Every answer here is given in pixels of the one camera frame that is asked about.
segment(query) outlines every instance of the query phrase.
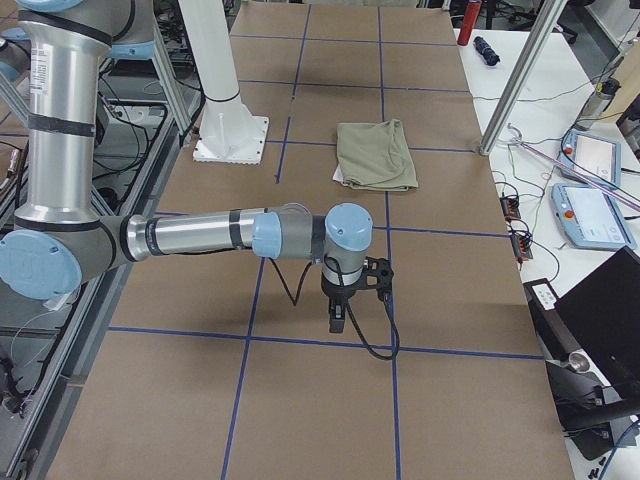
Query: light blue joint cover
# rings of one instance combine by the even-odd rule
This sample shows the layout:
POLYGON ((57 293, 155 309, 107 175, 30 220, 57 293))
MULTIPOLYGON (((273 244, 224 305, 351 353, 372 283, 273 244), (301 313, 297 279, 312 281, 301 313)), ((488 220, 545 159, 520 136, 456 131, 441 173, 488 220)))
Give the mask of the light blue joint cover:
POLYGON ((20 27, 15 28, 7 28, 5 31, 0 33, 2 38, 6 38, 7 40, 11 40, 13 42, 27 42, 29 41, 29 35, 20 27))
POLYGON ((2 60, 0 60, 0 72, 10 82, 13 82, 13 81, 17 80, 18 77, 20 76, 20 73, 18 73, 18 71, 15 68, 13 68, 8 63, 4 63, 2 60))
POLYGON ((362 252, 371 245, 373 221, 360 205, 336 205, 327 213, 324 224, 331 240, 345 250, 362 252))
POLYGON ((0 277, 15 292, 36 300, 73 292, 82 283, 78 260, 42 232, 16 230, 0 241, 0 277))
POLYGON ((276 259, 282 252, 282 226, 276 212, 261 213, 253 221, 253 253, 276 259))
POLYGON ((155 52, 156 44, 151 40, 144 43, 113 45, 107 56, 115 60, 151 60, 155 52))
POLYGON ((17 0, 18 5, 35 12, 59 13, 80 5, 84 0, 17 0))

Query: sticker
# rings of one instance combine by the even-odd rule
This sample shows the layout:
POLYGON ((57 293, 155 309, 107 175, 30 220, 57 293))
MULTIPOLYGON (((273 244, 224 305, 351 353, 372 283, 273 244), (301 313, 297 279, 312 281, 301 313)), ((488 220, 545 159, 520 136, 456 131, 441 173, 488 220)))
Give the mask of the sticker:
POLYGON ((557 298, 546 283, 534 285, 532 290, 545 310, 553 310, 556 308, 557 298))
POLYGON ((50 54, 47 48, 31 49, 31 93, 46 94, 50 54))

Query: warning label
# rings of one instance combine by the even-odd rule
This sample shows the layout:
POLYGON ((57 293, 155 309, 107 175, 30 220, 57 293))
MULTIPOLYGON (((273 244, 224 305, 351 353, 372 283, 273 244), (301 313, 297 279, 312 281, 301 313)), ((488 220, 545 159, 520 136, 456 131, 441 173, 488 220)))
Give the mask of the warning label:
POLYGON ((31 49, 31 93, 47 93, 49 52, 45 48, 31 49))

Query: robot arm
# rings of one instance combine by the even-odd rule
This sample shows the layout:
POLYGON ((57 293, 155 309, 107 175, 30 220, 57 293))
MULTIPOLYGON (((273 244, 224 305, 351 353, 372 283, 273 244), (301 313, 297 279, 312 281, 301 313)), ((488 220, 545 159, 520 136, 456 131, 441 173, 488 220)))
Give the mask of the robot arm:
MULTIPOLYGON (((90 207, 98 64, 114 41, 128 58, 153 54, 152 2, 19 3, 32 43, 29 191, 15 212, 16 230, 0 241, 0 277, 16 292, 44 300, 149 256, 250 248, 261 257, 324 262, 331 331, 342 331, 357 290, 376 288, 387 302, 392 272, 388 263, 366 259, 373 222, 354 204, 338 205, 326 217, 297 204, 171 218, 99 217, 90 207)), ((224 16, 219 20, 226 31, 224 16)))

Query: red bottle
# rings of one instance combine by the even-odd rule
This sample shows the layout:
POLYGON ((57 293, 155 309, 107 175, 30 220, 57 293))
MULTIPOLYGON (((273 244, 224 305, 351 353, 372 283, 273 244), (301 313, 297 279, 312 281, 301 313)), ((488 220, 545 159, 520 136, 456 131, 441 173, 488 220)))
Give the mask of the red bottle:
POLYGON ((480 14, 480 8, 482 7, 482 0, 469 0, 467 9, 464 12, 464 18, 462 19, 462 28, 458 35, 458 45, 466 45, 471 38, 471 31, 476 25, 478 15, 480 14))

